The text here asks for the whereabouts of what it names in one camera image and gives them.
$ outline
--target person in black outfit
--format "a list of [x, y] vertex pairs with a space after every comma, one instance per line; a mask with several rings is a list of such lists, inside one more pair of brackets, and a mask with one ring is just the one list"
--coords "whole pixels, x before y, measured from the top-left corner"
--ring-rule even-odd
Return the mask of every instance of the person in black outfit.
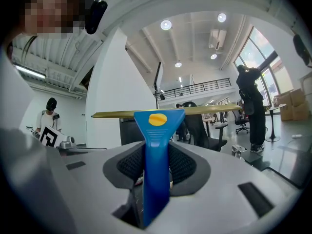
[[[175, 105], [177, 108], [182, 107], [182, 105], [177, 104]], [[180, 124], [180, 126], [178, 127], [178, 129], [176, 130], [177, 134], [179, 135], [179, 139], [178, 141], [186, 141], [186, 126], [185, 126], [185, 122], [184, 120], [182, 121], [182, 123]]]
[[263, 107], [263, 96], [257, 89], [255, 81], [261, 76], [256, 68], [248, 68], [244, 65], [237, 67], [239, 72], [236, 83], [239, 89], [251, 99], [254, 113], [249, 115], [251, 152], [259, 153], [264, 150], [265, 140], [265, 111]]

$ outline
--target gray floor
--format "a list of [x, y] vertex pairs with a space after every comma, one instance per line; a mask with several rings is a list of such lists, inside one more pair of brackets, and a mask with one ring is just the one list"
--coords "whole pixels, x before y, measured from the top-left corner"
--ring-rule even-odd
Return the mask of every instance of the gray floor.
[[[306, 121], [281, 121], [280, 116], [274, 116], [275, 135], [281, 139], [277, 142], [264, 142], [264, 151], [259, 154], [250, 152], [249, 134], [246, 131], [235, 133], [234, 122], [224, 128], [223, 138], [228, 143], [222, 147], [221, 152], [231, 154], [232, 145], [239, 144], [248, 149], [243, 153], [243, 158], [251, 165], [263, 171], [267, 168], [278, 172], [297, 187], [303, 187], [307, 182], [312, 170], [312, 154], [308, 152], [312, 144], [312, 118]], [[219, 130], [215, 126], [209, 126], [211, 137], [218, 138]], [[267, 136], [271, 135], [271, 117], [266, 117], [268, 128]], [[292, 135], [303, 135], [299, 139], [292, 139]]]

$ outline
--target round table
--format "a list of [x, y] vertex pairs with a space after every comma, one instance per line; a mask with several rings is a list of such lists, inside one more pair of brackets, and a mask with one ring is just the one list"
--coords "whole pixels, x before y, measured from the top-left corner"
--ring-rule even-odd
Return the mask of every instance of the round table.
[[271, 136], [265, 138], [266, 141], [268, 141], [268, 142], [276, 142], [276, 141], [279, 141], [281, 139], [281, 137], [275, 136], [275, 134], [274, 134], [273, 111], [276, 110], [276, 109], [285, 107], [285, 106], [286, 106], [286, 104], [280, 104], [279, 106], [271, 107], [270, 109], [267, 110], [267, 111], [270, 112], [271, 119], [272, 119], [272, 132], [271, 132]]

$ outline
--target ceiling light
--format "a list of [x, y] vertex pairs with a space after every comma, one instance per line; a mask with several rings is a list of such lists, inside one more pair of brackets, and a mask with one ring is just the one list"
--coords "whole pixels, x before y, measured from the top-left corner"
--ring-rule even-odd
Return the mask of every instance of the ceiling light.
[[175, 64], [175, 67], [176, 68], [179, 68], [179, 67], [181, 67], [182, 66], [182, 63], [180, 62], [180, 61], [178, 61], [176, 64]]
[[32, 71], [32, 70], [27, 69], [27, 68], [20, 67], [20, 66], [17, 66], [17, 65], [15, 65], [15, 66], [16, 66], [16, 68], [17, 68], [18, 70], [20, 70], [20, 71], [22, 71], [22, 72], [25, 72], [25, 73], [31, 74], [31, 75], [33, 75], [33, 76], [37, 76], [37, 77], [40, 77], [40, 78], [42, 78], [42, 79], [45, 79], [45, 75], [44, 75], [44, 74], [38, 73], [38, 72], [36, 72], [36, 71]]
[[218, 21], [224, 22], [226, 20], [226, 15], [224, 13], [221, 13], [218, 15]]
[[169, 20], [164, 20], [161, 22], [160, 24], [160, 27], [163, 29], [163, 30], [168, 30], [168, 29], [171, 29], [171, 22]]

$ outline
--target white wall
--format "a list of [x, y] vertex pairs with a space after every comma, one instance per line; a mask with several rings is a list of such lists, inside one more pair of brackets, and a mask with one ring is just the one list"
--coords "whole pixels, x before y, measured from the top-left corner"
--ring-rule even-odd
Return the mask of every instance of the white wall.
[[90, 80], [87, 103], [87, 146], [113, 148], [121, 145], [119, 119], [91, 118], [96, 112], [155, 109], [156, 101], [125, 50], [127, 37], [112, 30]]
[[51, 97], [58, 102], [55, 112], [59, 114], [61, 119], [61, 132], [73, 136], [77, 144], [86, 143], [85, 116], [82, 116], [85, 114], [85, 99], [71, 99], [52, 93], [34, 91], [34, 98], [28, 106], [19, 128], [26, 134], [30, 133], [26, 130], [26, 126], [32, 126], [35, 129], [37, 115], [45, 110], [47, 101]]
[[300, 79], [312, 69], [306, 67], [303, 60], [298, 56], [293, 45], [293, 35], [257, 18], [250, 18], [250, 23], [264, 35], [280, 56], [292, 80], [293, 88], [301, 88]]

